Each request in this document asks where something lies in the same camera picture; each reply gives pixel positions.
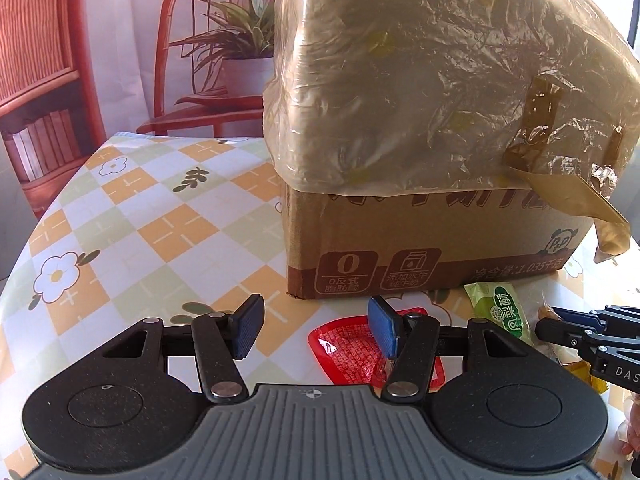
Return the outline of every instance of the white flower pot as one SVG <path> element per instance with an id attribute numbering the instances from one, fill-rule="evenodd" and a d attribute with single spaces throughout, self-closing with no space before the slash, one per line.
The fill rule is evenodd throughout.
<path id="1" fill-rule="evenodd" d="M 223 59 L 221 69 L 229 97 L 262 95 L 273 78 L 273 57 Z"/>

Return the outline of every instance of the blue gripper pad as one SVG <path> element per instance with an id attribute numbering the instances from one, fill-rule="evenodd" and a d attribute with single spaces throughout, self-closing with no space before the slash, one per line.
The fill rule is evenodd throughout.
<path id="1" fill-rule="evenodd" d="M 381 296 L 374 296 L 367 305 L 367 321 L 382 355 L 397 359 L 402 317 Z"/>
<path id="2" fill-rule="evenodd" d="M 260 294 L 250 295 L 231 315 L 231 319 L 236 327 L 231 357 L 235 360 L 244 359 L 264 324 L 264 299 L 262 296 Z"/>

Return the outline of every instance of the snack wrapper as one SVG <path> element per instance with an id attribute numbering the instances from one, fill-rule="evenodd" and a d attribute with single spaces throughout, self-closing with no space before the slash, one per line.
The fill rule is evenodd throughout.
<path id="1" fill-rule="evenodd" d="M 428 315 L 423 308 L 399 310 L 398 314 L 409 312 Z M 369 329 L 367 316 L 345 317 L 319 326 L 309 333 L 308 343 L 333 384 L 371 384 L 380 389 L 392 370 Z M 436 357 L 430 391 L 438 390 L 445 380 L 442 361 Z"/>
<path id="2" fill-rule="evenodd" d="M 545 303 L 538 309 L 538 319 L 550 317 L 552 319 L 561 319 L 552 306 Z M 609 389 L 607 381 L 603 381 L 591 375 L 591 365 L 587 361 L 583 361 L 578 355 L 578 351 L 574 348 L 567 348 L 553 343 L 546 343 L 556 355 L 556 360 L 562 368 L 572 373 L 580 380 L 587 383 L 599 394 L 603 394 Z"/>
<path id="3" fill-rule="evenodd" d="M 465 285 L 474 312 L 501 326 L 511 335 L 532 345 L 527 317 L 510 283 L 479 282 Z"/>

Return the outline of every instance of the zero icon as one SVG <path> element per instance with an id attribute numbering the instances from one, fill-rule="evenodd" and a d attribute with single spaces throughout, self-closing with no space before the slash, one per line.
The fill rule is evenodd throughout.
<path id="1" fill-rule="evenodd" d="M 338 272 L 340 274 L 351 274 L 358 269 L 360 257 L 357 254 L 345 254 L 338 260 Z"/>

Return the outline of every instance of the gray gripper housing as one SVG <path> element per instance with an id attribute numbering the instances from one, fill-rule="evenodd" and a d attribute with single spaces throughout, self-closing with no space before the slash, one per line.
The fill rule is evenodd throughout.
<path id="1" fill-rule="evenodd" d="M 28 480 L 598 480 L 561 472 L 496 472 L 468 462 L 410 406 L 368 386 L 262 384 L 241 404 L 209 409 L 178 449 L 137 469 L 91 475 L 40 466 Z"/>

